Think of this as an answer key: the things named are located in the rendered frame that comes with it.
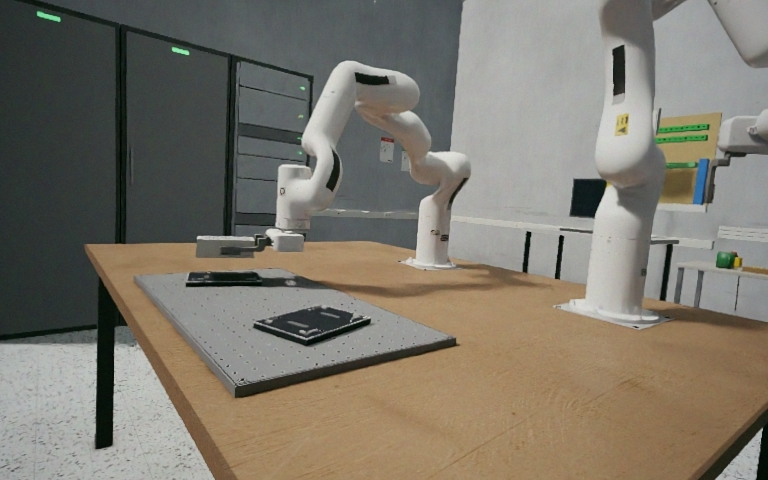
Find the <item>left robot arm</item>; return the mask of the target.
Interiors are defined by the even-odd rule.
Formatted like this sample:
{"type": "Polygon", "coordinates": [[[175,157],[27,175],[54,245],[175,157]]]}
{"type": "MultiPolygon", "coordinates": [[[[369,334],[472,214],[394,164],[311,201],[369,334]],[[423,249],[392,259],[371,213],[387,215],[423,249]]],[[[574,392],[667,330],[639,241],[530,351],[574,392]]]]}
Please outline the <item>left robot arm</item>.
{"type": "MultiPolygon", "coordinates": [[[[569,302],[588,316],[631,324],[659,321],[642,308],[653,220],[666,174],[665,155],[653,131],[653,22],[685,1],[597,0],[605,103],[595,164],[608,183],[595,216],[586,298],[569,302]]],[[[707,1],[743,61],[751,68],[768,68],[768,0],[707,1]]]]}

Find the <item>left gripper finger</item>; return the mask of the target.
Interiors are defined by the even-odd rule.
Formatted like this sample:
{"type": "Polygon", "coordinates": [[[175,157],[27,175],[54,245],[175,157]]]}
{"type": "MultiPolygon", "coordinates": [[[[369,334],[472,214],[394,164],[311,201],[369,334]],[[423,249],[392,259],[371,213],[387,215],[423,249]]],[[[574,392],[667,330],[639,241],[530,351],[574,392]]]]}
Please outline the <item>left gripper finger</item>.
{"type": "Polygon", "coordinates": [[[718,166],[721,166],[721,167],[730,166],[731,158],[740,158],[740,157],[745,157],[745,156],[746,156],[746,153],[726,151],[725,155],[724,155],[725,159],[717,158],[717,159],[713,159],[710,162],[707,184],[705,185],[703,203],[708,203],[708,204],[712,204],[713,203],[715,186],[716,186],[714,184],[716,168],[718,166]]]}

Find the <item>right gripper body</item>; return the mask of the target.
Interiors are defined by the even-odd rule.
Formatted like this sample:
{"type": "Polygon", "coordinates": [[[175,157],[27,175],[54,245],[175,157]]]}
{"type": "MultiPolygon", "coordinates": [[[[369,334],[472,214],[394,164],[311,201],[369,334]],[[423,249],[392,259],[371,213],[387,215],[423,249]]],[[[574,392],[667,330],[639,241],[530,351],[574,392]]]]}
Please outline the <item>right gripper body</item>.
{"type": "Polygon", "coordinates": [[[266,234],[271,237],[272,246],[278,252],[302,252],[304,250],[304,236],[301,233],[308,231],[286,231],[281,229],[269,229],[266,234]]]}

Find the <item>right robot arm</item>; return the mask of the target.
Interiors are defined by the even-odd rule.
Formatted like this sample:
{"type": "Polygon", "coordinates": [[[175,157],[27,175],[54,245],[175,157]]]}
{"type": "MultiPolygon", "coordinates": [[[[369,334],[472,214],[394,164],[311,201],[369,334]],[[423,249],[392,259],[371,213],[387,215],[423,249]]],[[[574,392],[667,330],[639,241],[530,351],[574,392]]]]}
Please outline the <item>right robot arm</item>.
{"type": "Polygon", "coordinates": [[[416,182],[440,185],[420,203],[416,259],[408,259],[406,264],[456,268],[447,261],[451,210],[471,176],[471,163],[462,153],[429,152],[431,136],[419,117],[410,112],[419,98],[416,82],[402,73],[355,61],[340,63],[302,137],[304,151],[317,158],[314,174],[306,166],[279,166],[276,227],[286,231],[310,229],[311,212],[324,211],[332,203],[343,173],[335,147],[355,107],[364,120],[390,133],[404,147],[416,182]]]}

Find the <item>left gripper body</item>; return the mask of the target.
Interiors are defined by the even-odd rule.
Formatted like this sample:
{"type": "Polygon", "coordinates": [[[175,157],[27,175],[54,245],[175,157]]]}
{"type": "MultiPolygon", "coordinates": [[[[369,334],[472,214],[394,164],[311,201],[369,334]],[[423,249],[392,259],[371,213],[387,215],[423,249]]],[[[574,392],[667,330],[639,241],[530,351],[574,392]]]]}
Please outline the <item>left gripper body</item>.
{"type": "Polygon", "coordinates": [[[737,116],[721,124],[718,149],[725,153],[739,152],[746,154],[768,155],[768,142],[763,140],[757,130],[759,116],[737,116]]]}

